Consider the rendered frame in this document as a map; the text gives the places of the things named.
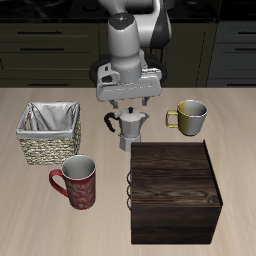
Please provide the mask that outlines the yellow and white mug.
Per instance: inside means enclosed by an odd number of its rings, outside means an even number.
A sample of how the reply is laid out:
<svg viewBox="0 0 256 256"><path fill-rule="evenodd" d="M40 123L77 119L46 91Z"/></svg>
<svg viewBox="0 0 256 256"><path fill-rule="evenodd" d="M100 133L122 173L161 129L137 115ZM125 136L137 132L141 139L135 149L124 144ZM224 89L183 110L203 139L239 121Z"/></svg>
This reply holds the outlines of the yellow and white mug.
<svg viewBox="0 0 256 256"><path fill-rule="evenodd" d="M178 128L185 136L195 136L200 132L207 113L208 109L202 102L183 100L178 103L175 111L168 111L166 113L165 123L169 128ZM177 116L177 124L169 122L170 115Z"/></svg>

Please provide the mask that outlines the silver moka pot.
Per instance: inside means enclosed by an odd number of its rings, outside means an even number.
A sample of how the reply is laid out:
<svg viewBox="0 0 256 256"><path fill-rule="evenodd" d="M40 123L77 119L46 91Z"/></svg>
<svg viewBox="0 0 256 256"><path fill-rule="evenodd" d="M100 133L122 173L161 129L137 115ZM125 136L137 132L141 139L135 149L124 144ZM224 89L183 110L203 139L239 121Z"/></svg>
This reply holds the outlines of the silver moka pot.
<svg viewBox="0 0 256 256"><path fill-rule="evenodd" d="M141 141L140 129L142 124L149 118L149 115L133 107L122 109L119 112L107 113L104 117L104 122L111 132L115 132L110 118L119 122L119 147L125 152L130 152L131 144Z"/></svg>

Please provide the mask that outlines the dark kitchen cupboards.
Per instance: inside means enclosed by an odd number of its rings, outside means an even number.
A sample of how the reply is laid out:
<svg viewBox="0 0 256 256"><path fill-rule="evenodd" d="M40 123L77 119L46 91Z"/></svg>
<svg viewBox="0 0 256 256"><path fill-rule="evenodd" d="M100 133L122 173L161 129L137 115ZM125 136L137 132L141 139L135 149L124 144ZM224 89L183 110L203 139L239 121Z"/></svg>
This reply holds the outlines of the dark kitchen cupboards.
<svg viewBox="0 0 256 256"><path fill-rule="evenodd" d="M206 85L225 1L176 0L170 43L146 50L166 66L165 87ZM0 87L91 87L109 17L99 0L0 0Z"/></svg>

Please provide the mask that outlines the woven basket with white liner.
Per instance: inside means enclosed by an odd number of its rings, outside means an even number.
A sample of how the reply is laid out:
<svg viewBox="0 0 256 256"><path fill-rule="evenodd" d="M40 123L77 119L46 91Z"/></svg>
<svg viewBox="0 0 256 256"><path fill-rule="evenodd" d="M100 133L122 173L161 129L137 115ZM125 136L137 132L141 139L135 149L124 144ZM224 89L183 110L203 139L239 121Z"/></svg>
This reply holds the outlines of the woven basket with white liner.
<svg viewBox="0 0 256 256"><path fill-rule="evenodd" d="M17 125L16 136L28 164L60 164L79 151L80 104L29 102Z"/></svg>

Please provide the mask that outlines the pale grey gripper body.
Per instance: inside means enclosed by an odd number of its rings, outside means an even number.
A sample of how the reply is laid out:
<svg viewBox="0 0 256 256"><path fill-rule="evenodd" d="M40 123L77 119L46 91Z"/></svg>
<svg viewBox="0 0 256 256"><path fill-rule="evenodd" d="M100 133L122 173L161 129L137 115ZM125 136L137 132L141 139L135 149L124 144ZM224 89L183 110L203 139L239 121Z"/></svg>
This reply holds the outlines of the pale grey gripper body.
<svg viewBox="0 0 256 256"><path fill-rule="evenodd" d="M99 101L158 96L161 93L162 73L157 68L145 68L141 78L131 84L122 84L121 76L110 66L101 66L97 72L96 95Z"/></svg>

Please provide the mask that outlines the red patterned mug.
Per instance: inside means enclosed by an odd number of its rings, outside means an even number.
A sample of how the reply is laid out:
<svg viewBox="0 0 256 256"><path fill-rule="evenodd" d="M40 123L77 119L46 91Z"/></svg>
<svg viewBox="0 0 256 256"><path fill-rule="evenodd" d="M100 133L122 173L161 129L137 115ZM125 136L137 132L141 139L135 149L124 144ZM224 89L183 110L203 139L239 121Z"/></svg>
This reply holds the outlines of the red patterned mug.
<svg viewBox="0 0 256 256"><path fill-rule="evenodd" d="M62 177L66 188L58 185L54 176ZM72 207L89 209L96 200L96 163L87 155L69 157L60 169L50 172L49 182L56 191L69 198Z"/></svg>

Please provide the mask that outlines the dark wooden cabinet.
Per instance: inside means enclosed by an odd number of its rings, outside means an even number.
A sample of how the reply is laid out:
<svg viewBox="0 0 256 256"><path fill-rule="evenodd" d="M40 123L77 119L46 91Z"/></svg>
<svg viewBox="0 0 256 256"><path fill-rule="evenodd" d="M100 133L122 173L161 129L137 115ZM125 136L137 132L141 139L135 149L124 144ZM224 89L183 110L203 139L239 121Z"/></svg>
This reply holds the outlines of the dark wooden cabinet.
<svg viewBox="0 0 256 256"><path fill-rule="evenodd" d="M223 200L206 143L131 146L127 207L133 244L209 244Z"/></svg>

